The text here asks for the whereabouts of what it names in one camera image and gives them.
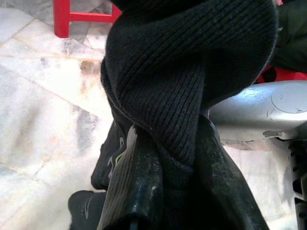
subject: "red stool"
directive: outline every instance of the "red stool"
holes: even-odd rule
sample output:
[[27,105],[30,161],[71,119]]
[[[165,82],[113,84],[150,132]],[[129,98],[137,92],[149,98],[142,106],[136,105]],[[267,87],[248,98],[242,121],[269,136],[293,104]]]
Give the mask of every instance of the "red stool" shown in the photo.
[[121,11],[112,4],[112,14],[71,12],[70,0],[53,0],[54,33],[58,37],[69,36],[69,22],[114,23]]

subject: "ribbed knit fabric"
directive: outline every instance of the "ribbed knit fabric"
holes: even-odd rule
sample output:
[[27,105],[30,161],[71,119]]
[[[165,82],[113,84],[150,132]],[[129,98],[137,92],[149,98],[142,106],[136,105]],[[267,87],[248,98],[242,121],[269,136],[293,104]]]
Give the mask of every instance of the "ribbed knit fabric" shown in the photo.
[[102,82],[112,106],[192,165],[200,106],[253,83],[276,40],[272,0],[113,0]]

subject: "marble floor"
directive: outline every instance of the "marble floor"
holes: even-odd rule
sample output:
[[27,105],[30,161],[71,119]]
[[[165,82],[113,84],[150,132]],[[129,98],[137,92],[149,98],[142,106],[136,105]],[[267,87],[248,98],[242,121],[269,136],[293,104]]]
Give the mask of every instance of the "marble floor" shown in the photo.
[[[101,0],[74,11],[109,12]],[[112,122],[100,84],[111,25],[53,34],[52,1],[0,0],[0,230],[67,230],[69,196],[90,175]],[[271,230],[296,230],[287,156],[225,147]]]

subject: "floor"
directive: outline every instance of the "floor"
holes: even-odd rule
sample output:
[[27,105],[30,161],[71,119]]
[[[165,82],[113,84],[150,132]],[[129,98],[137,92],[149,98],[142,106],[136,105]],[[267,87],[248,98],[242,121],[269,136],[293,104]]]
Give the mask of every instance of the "floor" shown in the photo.
[[[101,0],[74,11],[109,12]],[[107,23],[53,34],[51,0],[0,0],[0,230],[67,230],[67,201],[90,175],[112,122],[99,81]],[[271,230],[296,230],[286,156],[225,147]]]

